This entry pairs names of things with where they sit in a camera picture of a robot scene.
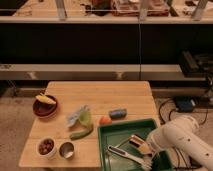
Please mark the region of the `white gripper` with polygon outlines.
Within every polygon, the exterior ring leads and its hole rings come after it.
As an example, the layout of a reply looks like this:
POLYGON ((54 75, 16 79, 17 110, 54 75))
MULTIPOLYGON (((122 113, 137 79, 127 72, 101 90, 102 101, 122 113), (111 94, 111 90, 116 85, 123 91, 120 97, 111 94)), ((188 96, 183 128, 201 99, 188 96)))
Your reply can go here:
POLYGON ((151 151, 153 154, 159 153, 165 150, 167 145, 161 128, 151 131, 146 142, 140 143, 138 147, 139 152, 145 155, 151 154, 151 151))

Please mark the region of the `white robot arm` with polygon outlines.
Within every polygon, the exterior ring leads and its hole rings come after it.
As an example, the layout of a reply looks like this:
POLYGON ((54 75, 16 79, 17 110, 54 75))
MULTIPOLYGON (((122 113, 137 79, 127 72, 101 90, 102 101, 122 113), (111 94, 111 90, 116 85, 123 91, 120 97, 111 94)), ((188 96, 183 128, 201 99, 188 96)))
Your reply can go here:
POLYGON ((198 129, 199 124, 194 117, 179 116, 151 131, 138 150, 142 154, 155 155, 176 147, 209 171, 213 171, 213 147, 195 134, 198 129))

